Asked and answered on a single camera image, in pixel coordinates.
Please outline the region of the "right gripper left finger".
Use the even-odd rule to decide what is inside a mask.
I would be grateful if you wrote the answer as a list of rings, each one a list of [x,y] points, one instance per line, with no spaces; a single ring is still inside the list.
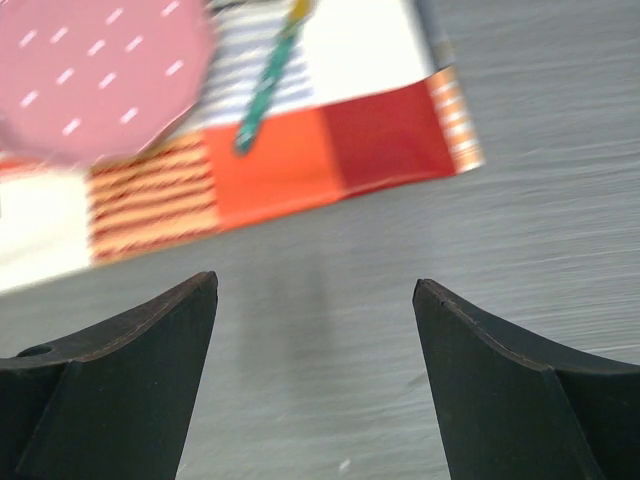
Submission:
[[[128,311],[1,362],[5,479],[173,479],[213,331],[201,272]]]

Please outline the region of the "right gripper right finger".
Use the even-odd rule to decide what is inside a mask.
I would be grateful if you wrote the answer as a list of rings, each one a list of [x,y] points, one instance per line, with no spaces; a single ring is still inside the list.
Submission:
[[[635,479],[639,369],[559,344],[431,279],[413,308],[454,479]]]

